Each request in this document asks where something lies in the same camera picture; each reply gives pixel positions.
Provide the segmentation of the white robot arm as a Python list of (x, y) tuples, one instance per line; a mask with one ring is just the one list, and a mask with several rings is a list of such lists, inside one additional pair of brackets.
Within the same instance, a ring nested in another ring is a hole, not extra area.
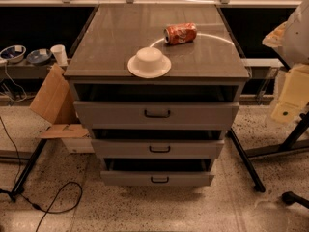
[(273, 121), (287, 124), (309, 103), (309, 0), (303, 0), (262, 44), (274, 49), (290, 68), (270, 114)]

